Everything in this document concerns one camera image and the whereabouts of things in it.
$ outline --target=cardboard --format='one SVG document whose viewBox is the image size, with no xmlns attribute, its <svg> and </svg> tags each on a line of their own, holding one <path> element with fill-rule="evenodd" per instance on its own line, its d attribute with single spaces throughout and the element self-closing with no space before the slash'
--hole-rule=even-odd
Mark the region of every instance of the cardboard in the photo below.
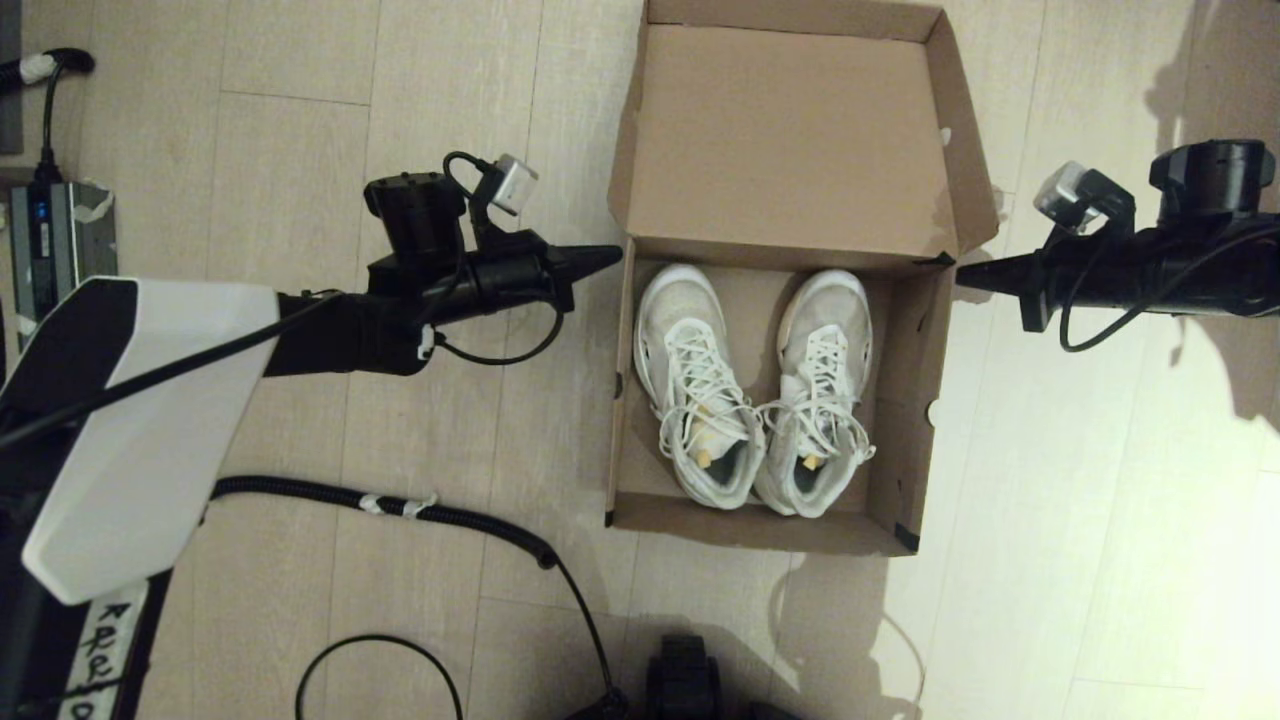
<svg viewBox="0 0 1280 720">
<path fill-rule="evenodd" d="M 937 8 L 850 0 L 652 0 L 618 129 L 611 209 L 628 234 L 607 523 L 727 546 L 915 550 L 952 259 L 997 219 L 955 35 Z M 819 520 L 691 501 L 631 366 L 634 313 L 669 261 L 721 297 L 746 393 L 778 396 L 777 327 L 814 270 L 868 290 L 877 445 Z"/>
</svg>

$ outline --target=wooden floor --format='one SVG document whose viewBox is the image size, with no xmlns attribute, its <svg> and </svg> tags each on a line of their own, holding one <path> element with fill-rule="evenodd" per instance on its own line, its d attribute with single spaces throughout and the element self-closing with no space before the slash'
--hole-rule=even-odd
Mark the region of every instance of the wooden floor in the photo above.
<svg viewBox="0 0 1280 720">
<path fill-rule="evenodd" d="M 1066 160 L 1134 191 L 1149 223 L 1157 152 L 1280 150 L 1271 0 L 945 4 L 1007 215 L 980 252 L 1043 242 L 1030 197 Z M 59 92 L 55 140 L 115 190 L 129 274 L 357 290 L 385 252 L 365 181 L 453 149 L 539 169 L 522 222 L 548 240 L 620 240 L 604 187 L 640 0 L 26 5 L 29 50 L 99 59 Z M 1280 717 L 1275 322 L 1143 318 L 1069 356 L 1010 299 L 957 292 L 920 553 L 851 560 L 600 527 L 618 297 L 607 278 L 582 290 L 561 341 L 506 372 L 442 356 L 411 379 L 264 380 L 224 473 L 436 491 L 541 533 L 636 698 L 675 628 L 707 638 L 735 706 L 810 720 Z M 1076 332 L 1111 316 L 1082 311 Z M 500 354 L 545 323 L 451 336 Z M 288 717 L 307 661 L 375 630 L 439 653 L 475 720 L 554 719 L 599 692 L 572 597 L 521 552 L 243 497 L 178 565 L 143 716 Z M 451 712 L 434 671 L 387 648 L 334 656 L 308 697 L 312 719 Z"/>
</svg>

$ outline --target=white shoelace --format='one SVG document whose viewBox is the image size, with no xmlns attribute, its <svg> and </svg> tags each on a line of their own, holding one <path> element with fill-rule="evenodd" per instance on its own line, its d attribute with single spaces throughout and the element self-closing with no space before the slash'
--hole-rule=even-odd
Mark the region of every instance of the white shoelace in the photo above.
<svg viewBox="0 0 1280 720">
<path fill-rule="evenodd" d="M 764 424 L 777 432 L 787 423 L 799 423 L 801 434 L 799 452 L 827 460 L 837 455 L 837 433 L 841 427 L 854 433 L 854 451 L 867 460 L 876 452 L 863 424 L 854 418 L 856 398 L 849 393 L 847 379 L 844 377 L 844 357 L 849 343 L 836 332 L 826 332 L 810 340 L 808 370 L 808 400 L 791 402 L 777 400 L 760 406 Z"/>
<path fill-rule="evenodd" d="M 682 328 L 668 350 L 672 354 L 672 373 L 668 382 L 677 387 L 672 388 L 676 404 L 658 415 L 662 421 L 658 448 L 662 454 L 667 457 L 675 456 L 676 448 L 672 447 L 669 437 L 669 424 L 675 421 L 681 421 L 682 454 L 689 454 L 694 441 L 709 429 L 736 441 L 749 441 L 751 436 L 739 414 L 751 413 L 751 405 L 733 378 L 733 370 L 717 350 L 710 331 L 698 327 Z M 712 405 L 722 405 L 724 409 L 713 413 Z M 696 432 L 695 420 L 701 420 L 701 427 Z"/>
</svg>

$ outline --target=sneaker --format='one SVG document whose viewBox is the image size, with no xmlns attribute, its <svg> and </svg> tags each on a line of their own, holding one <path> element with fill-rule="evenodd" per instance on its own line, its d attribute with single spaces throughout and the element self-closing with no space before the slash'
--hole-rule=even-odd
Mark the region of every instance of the sneaker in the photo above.
<svg viewBox="0 0 1280 720">
<path fill-rule="evenodd" d="M 783 515 L 818 518 L 876 454 L 854 406 L 872 361 L 867 291 L 826 270 L 796 293 L 778 328 L 782 397 L 764 406 L 773 430 L 755 492 Z"/>
<path fill-rule="evenodd" d="M 690 265 L 664 268 L 636 316 L 635 365 L 660 421 L 658 447 L 690 497 L 741 507 L 764 461 L 764 427 L 733 378 L 724 315 Z"/>
</svg>

